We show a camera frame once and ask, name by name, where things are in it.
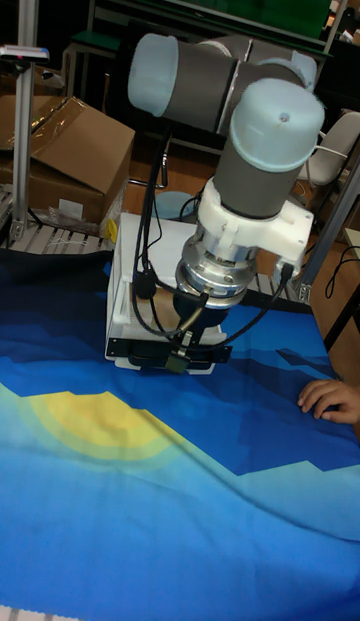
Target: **finger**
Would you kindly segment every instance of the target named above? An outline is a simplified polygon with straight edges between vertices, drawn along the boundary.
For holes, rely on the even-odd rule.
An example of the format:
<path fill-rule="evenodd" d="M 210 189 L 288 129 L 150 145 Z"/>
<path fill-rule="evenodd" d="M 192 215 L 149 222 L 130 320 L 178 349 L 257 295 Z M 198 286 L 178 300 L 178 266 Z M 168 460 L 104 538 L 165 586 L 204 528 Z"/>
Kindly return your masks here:
<path fill-rule="evenodd" d="M 309 412 L 311 408 L 317 403 L 321 397 L 329 394 L 330 392 L 334 392 L 337 390 L 336 385 L 333 385 L 333 382 L 329 382 L 326 385 L 317 386 L 313 390 L 311 390 L 310 394 L 304 399 L 304 403 L 302 406 L 303 412 Z"/>
<path fill-rule="evenodd" d="M 325 385 L 326 383 L 329 383 L 329 379 L 317 379 L 316 381 L 310 381 L 310 383 L 308 383 L 305 388 L 303 388 L 299 394 L 299 400 L 298 400 L 298 405 L 302 405 L 304 403 L 304 401 L 306 400 L 306 397 L 309 395 L 309 393 L 317 387 L 320 387 L 322 385 Z"/>
<path fill-rule="evenodd" d="M 342 401 L 342 395 L 339 390 L 335 390 L 334 392 L 329 392 L 325 396 L 321 397 L 321 399 L 317 402 L 317 405 L 314 409 L 314 418 L 320 419 L 321 415 L 325 410 L 330 408 L 331 406 L 335 406 Z"/>
<path fill-rule="evenodd" d="M 324 412 L 321 415 L 321 418 L 324 421 L 332 421 L 333 423 L 348 423 L 349 425 L 354 425 L 357 423 L 356 415 L 352 412 Z"/>

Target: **white adapter bracket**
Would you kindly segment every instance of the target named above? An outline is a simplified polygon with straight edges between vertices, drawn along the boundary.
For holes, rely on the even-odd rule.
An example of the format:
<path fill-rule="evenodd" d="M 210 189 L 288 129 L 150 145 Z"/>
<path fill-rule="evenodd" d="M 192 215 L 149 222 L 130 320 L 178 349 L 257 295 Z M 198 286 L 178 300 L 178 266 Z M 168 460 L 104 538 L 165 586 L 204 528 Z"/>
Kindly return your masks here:
<path fill-rule="evenodd" d="M 311 212 L 290 201 L 285 201 L 272 219 L 238 216 L 221 205 L 212 180 L 205 187 L 198 216 L 201 225 L 218 240 L 217 256 L 226 259 L 233 246 L 258 247 L 279 255 L 295 269 L 302 260 L 313 222 Z"/>

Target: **human hand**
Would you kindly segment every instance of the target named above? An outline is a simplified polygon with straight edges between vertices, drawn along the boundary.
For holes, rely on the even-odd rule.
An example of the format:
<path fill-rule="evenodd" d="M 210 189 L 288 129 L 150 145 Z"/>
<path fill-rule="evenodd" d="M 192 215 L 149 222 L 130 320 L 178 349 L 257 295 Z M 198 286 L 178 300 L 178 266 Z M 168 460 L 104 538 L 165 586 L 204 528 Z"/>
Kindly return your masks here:
<path fill-rule="evenodd" d="M 360 421 L 360 387 L 351 388 L 341 381 L 331 379 L 311 381 L 300 392 L 298 405 L 302 412 L 309 412 L 313 406 L 314 418 L 334 423 L 355 424 Z M 325 412 L 330 406 L 338 405 L 337 411 Z"/>

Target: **robotic arm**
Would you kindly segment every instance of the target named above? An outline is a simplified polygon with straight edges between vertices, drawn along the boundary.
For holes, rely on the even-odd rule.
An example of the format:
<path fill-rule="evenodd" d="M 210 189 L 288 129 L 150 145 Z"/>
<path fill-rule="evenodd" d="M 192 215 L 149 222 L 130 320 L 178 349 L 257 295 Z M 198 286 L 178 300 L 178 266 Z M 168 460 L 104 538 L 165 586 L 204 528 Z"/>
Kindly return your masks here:
<path fill-rule="evenodd" d="M 191 300 L 207 300 L 193 334 L 178 339 L 175 358 L 185 358 L 187 349 L 201 343 L 204 329 L 220 324 L 239 303 L 256 273 L 260 248 L 278 255 L 279 282 L 285 271 L 288 278 L 300 270 L 312 214 L 286 199 L 324 120 L 311 92 L 315 73 L 313 59 L 241 36 L 190 45 L 148 34 L 138 44 L 128 84 L 131 103 L 227 136 L 204 188 L 195 234 L 176 268 L 174 307 L 182 321 L 196 311 Z"/>

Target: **blue fabric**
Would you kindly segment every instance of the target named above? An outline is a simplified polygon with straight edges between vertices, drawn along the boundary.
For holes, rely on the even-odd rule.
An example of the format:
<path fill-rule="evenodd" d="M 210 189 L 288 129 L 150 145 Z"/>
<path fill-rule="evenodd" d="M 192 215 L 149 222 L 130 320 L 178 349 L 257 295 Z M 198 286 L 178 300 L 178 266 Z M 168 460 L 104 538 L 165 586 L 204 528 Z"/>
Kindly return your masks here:
<path fill-rule="evenodd" d="M 211 376 L 137 373 L 104 359 L 103 286 L 73 278 L 14 283 L 0 266 L 0 603 L 90 621 L 359 619 L 359 446 L 296 405 L 332 375 L 312 315 L 271 311 Z M 127 430 L 124 457 L 106 441 L 127 406 L 159 438 L 132 447 Z M 94 415 L 96 440 L 59 425 Z"/>

